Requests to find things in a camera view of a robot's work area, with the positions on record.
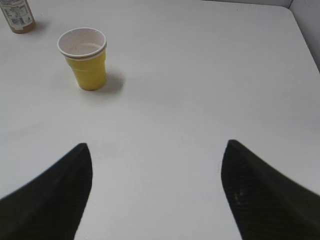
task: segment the plastic bottle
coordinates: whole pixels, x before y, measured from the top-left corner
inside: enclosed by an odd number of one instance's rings
[[[0,0],[0,7],[12,32],[24,34],[34,29],[36,22],[27,0]]]

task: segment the table surface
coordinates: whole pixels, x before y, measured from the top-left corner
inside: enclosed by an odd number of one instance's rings
[[[0,196],[81,142],[93,186],[80,240],[241,239],[220,172],[237,139],[320,194],[320,75],[292,13],[199,0],[30,0],[0,17]],[[56,43],[107,36],[108,84],[77,86]]]

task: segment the white cup rim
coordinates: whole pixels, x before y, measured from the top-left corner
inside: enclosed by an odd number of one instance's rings
[[[70,53],[67,53],[67,52],[63,51],[63,50],[60,48],[60,46],[59,46],[59,43],[60,43],[61,38],[62,38],[64,35],[72,32],[72,31],[74,31],[74,30],[79,30],[79,29],[89,29],[89,30],[94,30],[94,31],[100,33],[100,34],[103,36],[103,39],[104,39],[104,40],[103,40],[103,45],[102,45],[99,49],[97,49],[97,50],[95,50],[95,51],[93,51],[93,52],[90,52],[90,53],[87,53],[87,54],[81,54],[81,55],[70,54]],[[103,49],[105,49],[106,46],[107,46],[107,39],[106,39],[106,36],[105,36],[101,31],[99,31],[99,30],[97,30],[97,29],[95,29],[95,28],[91,28],[91,27],[78,27],[78,28],[74,28],[74,29],[71,29],[71,30],[69,30],[69,31],[66,31],[64,34],[62,34],[62,35],[59,37],[56,45],[57,45],[59,51],[60,51],[63,55],[65,55],[65,56],[67,56],[67,57],[70,57],[70,58],[85,58],[85,57],[90,57],[90,56],[92,56],[92,55],[95,55],[95,54],[101,52]]]

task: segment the bottle label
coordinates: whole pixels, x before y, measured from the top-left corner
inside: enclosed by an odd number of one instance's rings
[[[25,0],[0,0],[9,25],[15,30],[23,30],[33,22]]]

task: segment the plastic cup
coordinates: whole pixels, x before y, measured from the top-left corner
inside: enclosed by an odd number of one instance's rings
[[[59,51],[72,68],[79,86],[97,90],[106,83],[106,36],[93,28],[75,28],[58,40]]]

